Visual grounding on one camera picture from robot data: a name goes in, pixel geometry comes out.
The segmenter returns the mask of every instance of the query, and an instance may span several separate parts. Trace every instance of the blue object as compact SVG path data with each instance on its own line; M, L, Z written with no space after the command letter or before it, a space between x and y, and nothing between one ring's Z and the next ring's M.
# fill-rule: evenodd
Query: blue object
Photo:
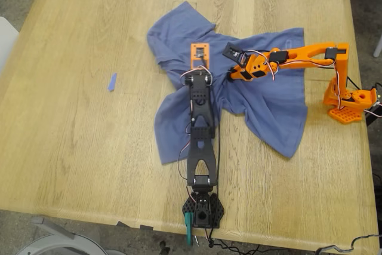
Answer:
M226 73L236 63L222 52L229 41L243 50L301 47L304 45L303 29L238 39L215 33L214 28L215 24L184 2L159 19L147 33L156 61L177 89L166 96L155 116L154 130L161 162L176 161L189 141L189 135L185 133L190 121L189 88L182 85L180 75L189 70L190 44L193 42L210 44L210 71L214 76L211 98L213 101L214 95L217 98L219 115L222 108L234 114L244 113L245 123L257 137L282 155L292 157L300 143L307 113L304 69L280 70L275 81L268 73L251 82L229 82Z
M116 79L117 79L117 73L114 73L114 74L112 75L112 78L110 79L109 86L107 86L107 89L109 90L109 92L114 91L115 80L116 80Z

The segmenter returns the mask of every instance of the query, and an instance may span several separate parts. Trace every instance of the orange robot base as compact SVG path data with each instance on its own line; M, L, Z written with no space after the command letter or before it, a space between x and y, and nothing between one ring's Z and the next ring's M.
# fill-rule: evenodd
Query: orange robot base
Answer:
M377 91L371 90L345 91L341 93L340 104L338 105L338 95L336 94L336 82L334 77L324 94L324 104L334 105L335 107L328 111L328 115L343 124L360 121L363 110L370 108L377 101Z

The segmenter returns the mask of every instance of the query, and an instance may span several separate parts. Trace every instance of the wooden table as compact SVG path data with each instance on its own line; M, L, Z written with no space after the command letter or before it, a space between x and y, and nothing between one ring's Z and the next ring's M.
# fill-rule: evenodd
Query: wooden table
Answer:
M0 78L1 209L185 233L184 181L176 164L161 165L153 133L174 88L146 43L183 1L35 0ZM349 0L187 1L220 33L301 26L306 44L349 42L360 83ZM306 70L309 112L290 160L223 112L217 238L315 250L377 232L366 126L326 115L331 77ZM377 239L356 247L376 254Z

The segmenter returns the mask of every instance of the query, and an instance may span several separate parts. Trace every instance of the shirt sleeve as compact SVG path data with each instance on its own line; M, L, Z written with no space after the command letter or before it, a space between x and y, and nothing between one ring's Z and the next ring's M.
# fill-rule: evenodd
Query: shirt sleeve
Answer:
M147 42L161 68L167 72L185 71L190 65L190 44L214 28L188 2L183 2L150 28Z

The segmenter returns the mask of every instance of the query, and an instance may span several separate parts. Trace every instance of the orange bracket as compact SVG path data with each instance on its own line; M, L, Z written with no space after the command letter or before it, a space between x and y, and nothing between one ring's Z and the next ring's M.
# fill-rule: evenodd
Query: orange bracket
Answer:
M192 43L190 46L190 69L195 69L200 66L202 63L198 65L194 65L195 61L204 60L205 67L207 69L210 68L210 45L209 43Z

